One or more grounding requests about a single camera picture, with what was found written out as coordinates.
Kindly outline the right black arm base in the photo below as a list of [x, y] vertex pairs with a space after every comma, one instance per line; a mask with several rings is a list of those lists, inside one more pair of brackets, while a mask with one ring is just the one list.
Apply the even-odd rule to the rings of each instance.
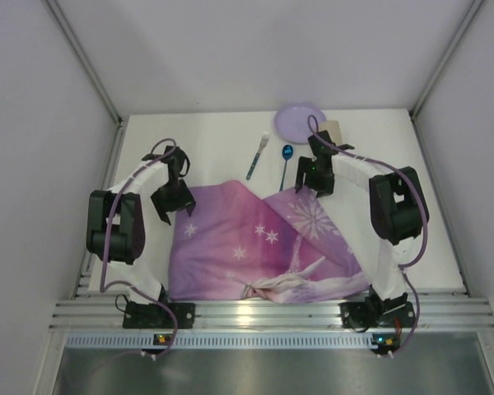
[[365, 332], [376, 328], [411, 328], [415, 323], [416, 312], [412, 303], [390, 313], [373, 312], [365, 302], [346, 302], [340, 305], [342, 326], [355, 332]]

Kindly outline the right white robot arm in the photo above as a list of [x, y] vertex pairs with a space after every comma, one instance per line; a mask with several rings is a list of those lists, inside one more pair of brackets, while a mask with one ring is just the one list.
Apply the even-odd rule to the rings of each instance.
[[380, 238], [370, 298], [379, 314], [399, 309], [407, 299], [404, 270], [422, 258], [427, 244], [429, 212], [417, 171], [353, 154], [348, 144], [334, 145], [326, 131], [312, 133], [308, 143], [312, 156], [299, 159], [295, 190], [306, 186], [326, 197], [342, 177], [368, 193], [370, 222]]

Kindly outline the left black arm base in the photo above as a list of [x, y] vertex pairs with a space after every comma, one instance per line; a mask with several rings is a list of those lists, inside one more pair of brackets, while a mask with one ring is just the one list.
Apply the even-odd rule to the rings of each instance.
[[[178, 329], [191, 329], [195, 320], [193, 303], [170, 303], [167, 307], [177, 319]], [[156, 304], [136, 304], [130, 302], [124, 310], [125, 329], [173, 329], [173, 318]]]

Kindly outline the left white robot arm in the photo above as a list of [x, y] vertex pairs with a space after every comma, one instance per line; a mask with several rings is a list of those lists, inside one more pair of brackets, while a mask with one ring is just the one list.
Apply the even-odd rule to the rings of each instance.
[[151, 273], [147, 232], [153, 220], [170, 225], [171, 212], [191, 215], [196, 201], [184, 181], [190, 169], [187, 154], [172, 138], [156, 143], [137, 168], [118, 184], [97, 189], [89, 197], [86, 248], [101, 260], [99, 290], [128, 289], [138, 304], [168, 304], [166, 289]]

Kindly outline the beige paper cup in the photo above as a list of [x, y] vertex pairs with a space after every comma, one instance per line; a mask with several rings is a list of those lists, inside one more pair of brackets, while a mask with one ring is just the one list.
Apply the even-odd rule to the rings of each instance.
[[341, 128], [337, 120], [327, 120], [319, 124], [319, 131], [326, 131], [329, 134], [331, 142], [336, 146], [343, 144]]

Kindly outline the purple printed placemat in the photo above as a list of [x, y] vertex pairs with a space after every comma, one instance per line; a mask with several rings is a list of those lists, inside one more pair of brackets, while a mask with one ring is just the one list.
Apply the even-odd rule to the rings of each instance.
[[193, 213], [175, 218], [173, 300], [303, 304], [368, 288], [351, 247], [308, 188], [260, 198], [233, 180], [192, 194]]

